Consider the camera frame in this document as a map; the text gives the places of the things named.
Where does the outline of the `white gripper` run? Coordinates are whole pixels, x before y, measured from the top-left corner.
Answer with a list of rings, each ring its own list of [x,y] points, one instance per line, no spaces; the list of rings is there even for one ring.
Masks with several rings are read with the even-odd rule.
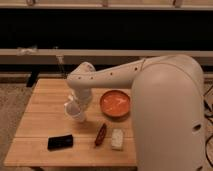
[[[89,106],[89,104],[92,100],[92,90],[91,89],[75,90],[74,96],[68,95],[68,102],[69,103],[73,103],[73,102],[75,103],[76,100],[77,100],[78,104],[82,108],[81,113],[80,113],[80,119],[81,119],[81,121],[86,121],[87,114],[86,114],[85,110],[88,108],[88,106]]]

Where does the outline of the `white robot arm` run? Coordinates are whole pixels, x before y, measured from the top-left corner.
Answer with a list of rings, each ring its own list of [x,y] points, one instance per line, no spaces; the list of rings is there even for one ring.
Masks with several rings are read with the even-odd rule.
[[[169,55],[89,72],[78,66],[67,83],[79,99],[90,88],[129,88],[138,171],[204,171],[204,78],[186,55]]]

